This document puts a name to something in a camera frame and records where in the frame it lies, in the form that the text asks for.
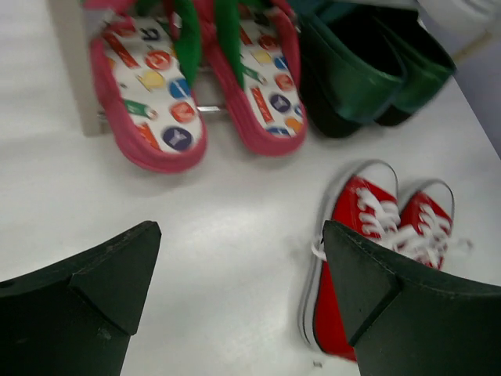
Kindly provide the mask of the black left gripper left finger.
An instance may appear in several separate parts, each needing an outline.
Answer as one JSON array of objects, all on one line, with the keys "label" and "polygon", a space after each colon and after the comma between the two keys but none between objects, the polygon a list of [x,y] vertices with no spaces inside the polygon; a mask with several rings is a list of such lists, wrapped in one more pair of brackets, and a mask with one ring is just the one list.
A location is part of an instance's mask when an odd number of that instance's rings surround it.
[{"label": "black left gripper left finger", "polygon": [[1,283],[3,375],[119,375],[160,249],[157,222]]}]

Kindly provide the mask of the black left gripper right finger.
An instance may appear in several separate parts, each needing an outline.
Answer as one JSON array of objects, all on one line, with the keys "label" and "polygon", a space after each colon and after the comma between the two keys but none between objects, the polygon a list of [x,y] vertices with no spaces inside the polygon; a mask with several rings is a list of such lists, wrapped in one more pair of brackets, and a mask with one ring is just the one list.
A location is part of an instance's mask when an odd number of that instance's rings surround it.
[{"label": "black left gripper right finger", "polygon": [[362,375],[498,375],[500,288],[419,264],[339,222],[324,250]]}]

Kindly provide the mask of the pink slipper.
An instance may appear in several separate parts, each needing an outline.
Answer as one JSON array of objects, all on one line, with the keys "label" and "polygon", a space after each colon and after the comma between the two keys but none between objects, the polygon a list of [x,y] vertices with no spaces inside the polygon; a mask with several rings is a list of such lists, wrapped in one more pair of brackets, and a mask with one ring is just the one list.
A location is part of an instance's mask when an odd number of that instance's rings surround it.
[{"label": "pink slipper", "polygon": [[308,122],[299,96],[301,54],[286,1],[196,1],[204,57],[243,144],[268,157],[293,153]]},{"label": "pink slipper", "polygon": [[123,155],[155,172],[184,172],[206,150],[192,93],[202,57],[191,1],[85,1],[109,17],[89,52],[96,96]]}]

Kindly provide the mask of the cream shoe shelf chrome bars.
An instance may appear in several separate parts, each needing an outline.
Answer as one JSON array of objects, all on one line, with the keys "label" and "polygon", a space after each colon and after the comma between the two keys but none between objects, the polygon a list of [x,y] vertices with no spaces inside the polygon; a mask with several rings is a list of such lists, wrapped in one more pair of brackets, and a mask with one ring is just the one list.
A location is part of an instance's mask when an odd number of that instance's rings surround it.
[{"label": "cream shoe shelf chrome bars", "polygon": [[[85,10],[80,1],[47,1],[46,5],[67,71],[81,132],[89,137],[107,134],[110,126],[96,98],[88,47],[107,24],[118,19],[118,15],[106,5]],[[227,113],[222,90],[216,85],[215,75],[208,65],[200,66],[194,90],[198,110],[205,120]]]}]

